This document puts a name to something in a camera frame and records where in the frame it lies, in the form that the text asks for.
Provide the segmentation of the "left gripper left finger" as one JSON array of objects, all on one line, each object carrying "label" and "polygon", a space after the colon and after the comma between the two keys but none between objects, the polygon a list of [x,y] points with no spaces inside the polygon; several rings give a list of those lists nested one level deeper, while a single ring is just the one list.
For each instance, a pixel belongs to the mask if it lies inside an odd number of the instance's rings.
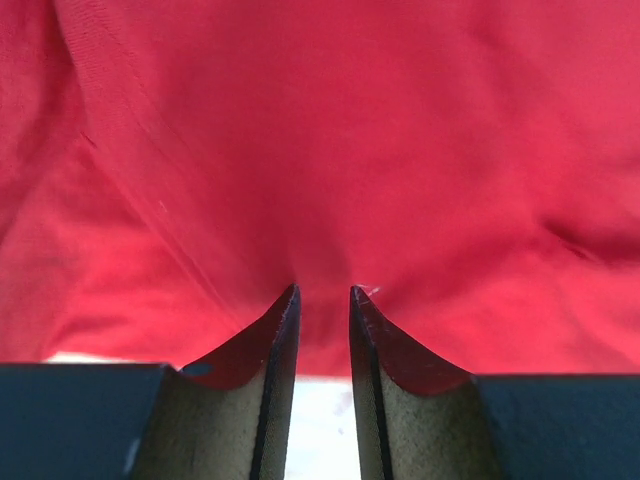
[{"label": "left gripper left finger", "polygon": [[283,478],[300,313],[300,291],[291,285],[240,333],[170,372],[131,478]]}]

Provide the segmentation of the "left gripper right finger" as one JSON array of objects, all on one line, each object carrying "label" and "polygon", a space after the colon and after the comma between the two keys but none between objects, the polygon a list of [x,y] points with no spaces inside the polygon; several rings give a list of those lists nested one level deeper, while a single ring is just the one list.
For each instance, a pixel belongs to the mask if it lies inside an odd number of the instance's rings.
[{"label": "left gripper right finger", "polygon": [[349,344],[362,478],[499,478],[470,374],[388,320],[357,286]]}]

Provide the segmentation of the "red t shirt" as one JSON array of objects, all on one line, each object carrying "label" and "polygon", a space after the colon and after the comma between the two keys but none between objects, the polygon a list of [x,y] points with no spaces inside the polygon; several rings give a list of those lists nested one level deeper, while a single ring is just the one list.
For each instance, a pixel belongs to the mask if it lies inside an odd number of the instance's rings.
[{"label": "red t shirt", "polygon": [[635,1],[5,1],[1,357],[184,365],[302,292],[480,372],[639,369]]}]

